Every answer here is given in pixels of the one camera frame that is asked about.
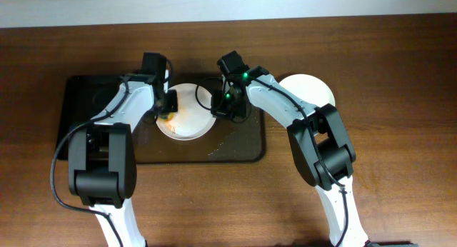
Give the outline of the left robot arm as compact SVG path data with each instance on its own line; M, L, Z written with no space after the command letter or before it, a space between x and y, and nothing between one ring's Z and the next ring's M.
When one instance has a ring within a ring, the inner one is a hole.
M171 74L168 58L145 53L138 71L120 77L110 102L66 138L69 190L81 199L80 210L99 220L109 246L147 244L132 204L137 177L133 132L144 115L158 118L177 110Z

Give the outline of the white plate top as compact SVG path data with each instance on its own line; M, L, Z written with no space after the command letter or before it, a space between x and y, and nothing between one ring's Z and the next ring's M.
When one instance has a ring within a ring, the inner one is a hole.
M171 90L177 93L178 111L167 119L158 119L156 125L162 133L175 140L190 141L202 137L215 124L216 118L197 102L196 84L178 84Z

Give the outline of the green and yellow sponge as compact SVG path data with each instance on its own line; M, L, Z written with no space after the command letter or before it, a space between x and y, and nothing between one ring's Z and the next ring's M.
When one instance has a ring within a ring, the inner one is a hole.
M176 115L175 112L170 112L167 114L160 114L159 118L163 121L170 121Z

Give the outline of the grey-white plate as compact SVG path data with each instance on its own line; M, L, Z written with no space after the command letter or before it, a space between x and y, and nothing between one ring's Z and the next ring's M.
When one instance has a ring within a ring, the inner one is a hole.
M300 99L319 107L336 105L333 92L322 80L308 74L293 74L279 81L279 84Z

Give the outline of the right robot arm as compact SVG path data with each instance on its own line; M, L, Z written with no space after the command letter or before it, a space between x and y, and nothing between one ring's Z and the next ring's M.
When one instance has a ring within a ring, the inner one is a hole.
M215 116L245 119L246 105L265 111L287 131L293 162L314 187L326 214L333 246L370 246L353 196L356 152L337 108L318 106L283 87L264 67L249 67L237 51L217 66L222 89L211 101Z

